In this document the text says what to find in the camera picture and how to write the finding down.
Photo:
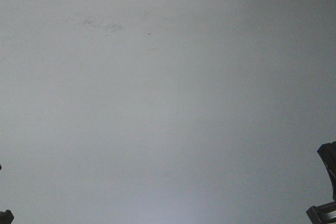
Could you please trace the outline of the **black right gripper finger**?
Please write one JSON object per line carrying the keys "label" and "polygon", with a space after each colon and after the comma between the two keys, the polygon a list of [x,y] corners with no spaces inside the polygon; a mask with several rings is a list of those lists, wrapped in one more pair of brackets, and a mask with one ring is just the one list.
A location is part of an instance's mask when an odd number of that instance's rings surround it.
{"label": "black right gripper finger", "polygon": [[312,224],[335,223],[335,202],[312,206],[306,211]]}
{"label": "black right gripper finger", "polygon": [[332,198],[335,200],[335,142],[322,144],[317,152],[329,175],[332,185]]}

